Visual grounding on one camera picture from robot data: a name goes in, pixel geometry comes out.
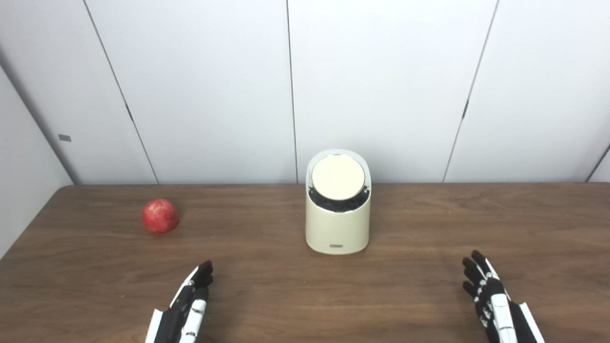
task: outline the apple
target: apple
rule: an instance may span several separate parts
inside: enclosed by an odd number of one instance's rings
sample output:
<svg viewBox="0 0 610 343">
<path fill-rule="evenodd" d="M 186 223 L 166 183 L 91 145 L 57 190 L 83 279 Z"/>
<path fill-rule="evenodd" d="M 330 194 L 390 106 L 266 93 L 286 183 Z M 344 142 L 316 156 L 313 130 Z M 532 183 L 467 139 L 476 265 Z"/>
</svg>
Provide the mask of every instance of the apple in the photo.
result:
<svg viewBox="0 0 610 343">
<path fill-rule="evenodd" d="M 154 233 L 167 232 L 178 225 L 178 215 L 174 206 L 166 199 L 151 200 L 142 209 L 142 221 Z"/>
</svg>

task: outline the small gray label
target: small gray label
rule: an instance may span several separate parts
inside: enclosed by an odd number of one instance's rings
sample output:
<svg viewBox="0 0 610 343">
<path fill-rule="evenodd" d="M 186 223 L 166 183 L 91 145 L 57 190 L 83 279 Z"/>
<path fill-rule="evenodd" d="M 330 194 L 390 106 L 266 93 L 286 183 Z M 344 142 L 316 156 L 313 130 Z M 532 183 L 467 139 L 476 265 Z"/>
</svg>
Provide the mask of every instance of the small gray label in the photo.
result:
<svg viewBox="0 0 610 343">
<path fill-rule="evenodd" d="M 59 140 L 63 140 L 64 142 L 72 142 L 72 138 L 68 135 L 59 135 Z"/>
</svg>

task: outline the black glove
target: black glove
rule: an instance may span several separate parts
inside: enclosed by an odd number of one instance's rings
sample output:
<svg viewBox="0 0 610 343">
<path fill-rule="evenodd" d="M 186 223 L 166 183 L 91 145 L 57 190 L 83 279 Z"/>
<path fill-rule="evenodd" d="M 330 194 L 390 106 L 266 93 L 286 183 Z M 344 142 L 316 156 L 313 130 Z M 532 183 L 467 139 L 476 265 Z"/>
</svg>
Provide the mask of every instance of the black glove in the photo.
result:
<svg viewBox="0 0 610 343">
<path fill-rule="evenodd" d="M 206 311 L 212 261 L 200 264 L 180 285 L 165 311 L 155 309 L 145 343 L 195 343 Z"/>
<path fill-rule="evenodd" d="M 526 303 L 508 296 L 491 263 L 478 250 L 464 258 L 464 289 L 475 301 L 475 310 L 491 343 L 544 343 Z"/>
</svg>

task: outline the cylindrical bin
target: cylindrical bin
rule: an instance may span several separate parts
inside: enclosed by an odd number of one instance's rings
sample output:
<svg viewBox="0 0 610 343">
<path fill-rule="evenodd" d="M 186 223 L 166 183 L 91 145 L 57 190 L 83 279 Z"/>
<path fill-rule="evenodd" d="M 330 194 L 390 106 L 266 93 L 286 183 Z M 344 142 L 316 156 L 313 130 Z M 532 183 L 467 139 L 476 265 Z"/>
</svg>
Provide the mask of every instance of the cylindrical bin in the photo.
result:
<svg viewBox="0 0 610 343">
<path fill-rule="evenodd" d="M 351 254 L 368 244 L 371 175 L 349 150 L 326 150 L 307 166 L 305 237 L 311 249 Z"/>
</svg>

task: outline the round lid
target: round lid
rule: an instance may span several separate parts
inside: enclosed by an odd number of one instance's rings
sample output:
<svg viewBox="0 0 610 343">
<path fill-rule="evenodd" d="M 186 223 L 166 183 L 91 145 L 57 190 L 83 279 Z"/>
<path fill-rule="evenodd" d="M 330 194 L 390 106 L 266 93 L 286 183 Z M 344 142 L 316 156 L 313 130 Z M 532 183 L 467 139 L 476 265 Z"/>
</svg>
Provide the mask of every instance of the round lid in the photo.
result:
<svg viewBox="0 0 610 343">
<path fill-rule="evenodd" d="M 314 188 L 325 198 L 346 200 L 364 186 L 364 170 L 347 155 L 330 155 L 316 163 L 311 174 Z"/>
</svg>

